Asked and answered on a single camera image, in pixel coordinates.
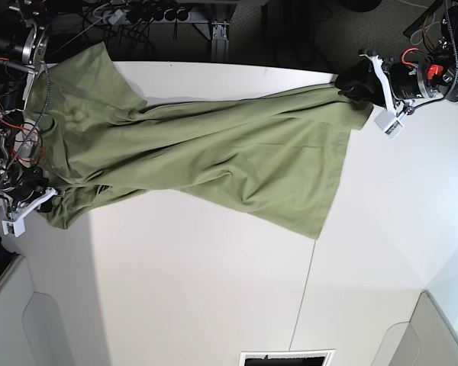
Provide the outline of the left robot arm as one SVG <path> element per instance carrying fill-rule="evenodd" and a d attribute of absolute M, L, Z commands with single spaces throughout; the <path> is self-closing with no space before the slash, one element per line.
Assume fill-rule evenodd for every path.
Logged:
<path fill-rule="evenodd" d="M 425 49 L 399 58 L 361 50 L 362 60 L 335 80 L 341 95 L 385 108 L 394 117 L 438 101 L 458 103 L 458 1 L 435 1 L 405 31 L 422 33 Z"/>

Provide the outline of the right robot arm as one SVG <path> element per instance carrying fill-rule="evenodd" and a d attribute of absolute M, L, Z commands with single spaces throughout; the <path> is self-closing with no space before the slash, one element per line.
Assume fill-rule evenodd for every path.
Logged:
<path fill-rule="evenodd" d="M 7 223 L 17 222 L 55 195 L 39 163 L 40 131 L 49 102 L 36 117 L 26 107 L 41 72 L 55 13 L 48 1 L 0 1 L 0 204 Z"/>

